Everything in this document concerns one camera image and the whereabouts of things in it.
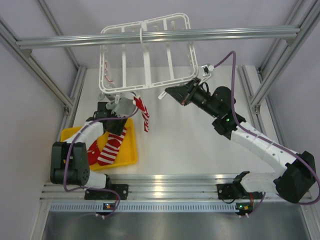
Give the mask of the red white striped sock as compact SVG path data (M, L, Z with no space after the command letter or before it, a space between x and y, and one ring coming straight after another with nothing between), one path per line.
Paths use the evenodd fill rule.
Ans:
M138 93L133 93L133 104L141 111L144 131L148 133L150 131L150 114L141 96Z

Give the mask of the white clip hanger rack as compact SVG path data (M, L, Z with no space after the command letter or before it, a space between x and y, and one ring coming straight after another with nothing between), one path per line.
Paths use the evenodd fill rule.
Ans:
M191 29L185 13L174 13L147 20L106 26L101 34L158 32ZM104 63L114 83L104 78ZM101 45L98 87L105 94L121 94L180 85L199 73L192 42L150 42Z

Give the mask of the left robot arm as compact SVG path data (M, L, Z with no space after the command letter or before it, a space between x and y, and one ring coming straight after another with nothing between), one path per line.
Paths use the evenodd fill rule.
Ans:
M76 133L52 145L50 181L62 185L67 192L72 191L68 185L93 188L97 195L107 199L113 194L113 186L108 183L107 175L90 170L88 150L106 132L119 137L128 118L117 116L102 104L98 103L97 111Z

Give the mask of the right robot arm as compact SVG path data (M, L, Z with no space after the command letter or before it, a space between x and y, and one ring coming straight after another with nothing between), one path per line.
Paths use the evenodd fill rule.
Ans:
M233 114L235 100L228 87L219 86L210 93L202 85L199 78L194 78L186 84L167 87L165 92L182 106L194 104L214 117L212 125L219 135L243 146L273 169L267 173L243 171L233 180L234 194L243 199L250 193L272 193L290 203L300 203L316 182L314 156L307 151L297 153L277 147L244 117Z

